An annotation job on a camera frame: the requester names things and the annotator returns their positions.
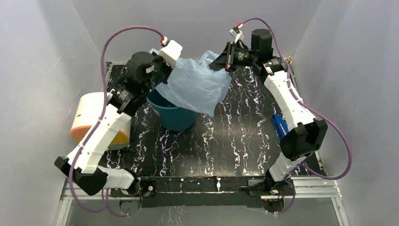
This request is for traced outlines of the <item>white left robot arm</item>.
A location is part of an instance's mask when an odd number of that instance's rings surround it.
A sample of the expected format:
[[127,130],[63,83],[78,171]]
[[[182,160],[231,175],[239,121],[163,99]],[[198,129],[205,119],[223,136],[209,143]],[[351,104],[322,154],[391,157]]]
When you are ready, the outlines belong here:
[[165,52],[137,52],[126,64],[126,71],[110,92],[103,96],[103,109],[96,123],[67,157],[58,157],[55,166],[86,194],[104,189],[122,189],[129,196],[141,190],[140,177],[131,170],[100,167],[112,140],[146,103],[147,96],[167,80],[179,55]]

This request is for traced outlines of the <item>blue stapler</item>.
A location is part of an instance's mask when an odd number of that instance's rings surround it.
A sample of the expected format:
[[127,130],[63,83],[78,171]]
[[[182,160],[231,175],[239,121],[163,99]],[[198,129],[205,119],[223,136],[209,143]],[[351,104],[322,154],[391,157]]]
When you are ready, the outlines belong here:
[[286,121],[283,119],[282,115],[275,114],[272,116],[272,122],[276,129],[279,140],[282,140],[283,137],[289,132]]

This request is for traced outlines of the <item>light blue plastic bag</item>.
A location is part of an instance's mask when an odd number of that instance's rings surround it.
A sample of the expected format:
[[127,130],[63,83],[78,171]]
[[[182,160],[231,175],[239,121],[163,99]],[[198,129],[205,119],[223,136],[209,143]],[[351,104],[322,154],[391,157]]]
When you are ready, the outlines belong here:
[[199,59],[179,58],[167,83],[160,83],[156,90],[178,107],[214,117],[231,84],[231,76],[224,69],[210,69],[217,57],[219,54],[208,50]]

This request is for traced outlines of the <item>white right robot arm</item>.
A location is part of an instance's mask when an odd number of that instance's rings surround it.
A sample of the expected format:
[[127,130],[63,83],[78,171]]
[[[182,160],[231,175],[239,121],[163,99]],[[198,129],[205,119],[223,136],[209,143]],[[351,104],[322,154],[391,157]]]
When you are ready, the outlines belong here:
[[276,162],[266,171],[264,180],[252,179],[240,187],[251,196],[277,195],[287,185],[290,173],[307,157],[319,150],[324,140],[327,123],[318,120],[300,105],[301,98],[288,76],[288,63],[274,56],[273,36],[268,29],[255,29],[251,33],[251,46],[243,43],[239,27],[230,30],[234,41],[227,42],[223,52],[210,65],[210,69],[233,72],[239,66],[250,66],[271,92],[282,111],[284,120],[273,123],[279,133],[281,152]]

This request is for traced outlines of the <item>teal plastic trash bin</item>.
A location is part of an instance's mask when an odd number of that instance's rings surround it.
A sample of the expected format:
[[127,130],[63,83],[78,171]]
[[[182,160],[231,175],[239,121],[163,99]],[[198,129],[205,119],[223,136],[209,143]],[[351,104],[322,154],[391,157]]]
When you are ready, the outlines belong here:
[[156,89],[147,95],[147,102],[158,117],[160,124],[175,132],[184,132],[194,124],[197,112],[178,107],[166,100]]

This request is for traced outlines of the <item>cream orange round container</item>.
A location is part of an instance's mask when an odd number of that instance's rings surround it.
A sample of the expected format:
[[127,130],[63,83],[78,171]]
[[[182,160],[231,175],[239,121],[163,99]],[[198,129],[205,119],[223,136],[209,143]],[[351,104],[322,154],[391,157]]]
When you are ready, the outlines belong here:
[[[72,139],[79,143],[92,125],[97,122],[103,108],[104,93],[87,93],[80,98],[70,130]],[[125,124],[109,145],[110,150],[125,148],[130,143],[131,121]]]

